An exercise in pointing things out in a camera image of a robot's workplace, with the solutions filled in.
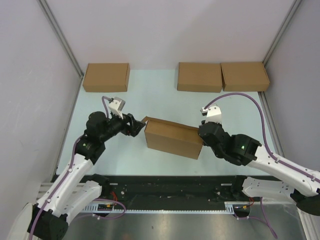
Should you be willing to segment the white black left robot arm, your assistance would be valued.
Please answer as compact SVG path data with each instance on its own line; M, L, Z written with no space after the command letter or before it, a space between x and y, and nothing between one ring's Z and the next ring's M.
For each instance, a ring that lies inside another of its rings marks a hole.
M71 159L47 192L32 207L27 232L29 239L61 240L72 220L95 199L107 199L112 188L107 177L93 174L85 185L73 191L85 174L96 164L105 151L105 143L121 133L136 137L145 127L130 113L108 118L104 112L89 115L86 129L74 143Z

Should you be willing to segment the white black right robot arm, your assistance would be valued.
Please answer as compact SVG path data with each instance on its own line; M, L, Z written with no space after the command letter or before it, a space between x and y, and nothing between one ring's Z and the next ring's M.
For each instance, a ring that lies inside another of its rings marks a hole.
M310 215L320 214L320 173L306 169L278 154L272 153L258 140L245 134L229 135L222 125L203 120L198 135L204 146L210 147L219 159L236 165L261 170L275 177L266 183L256 183L249 177L230 188L231 196L242 201L245 197L267 197L295 203Z

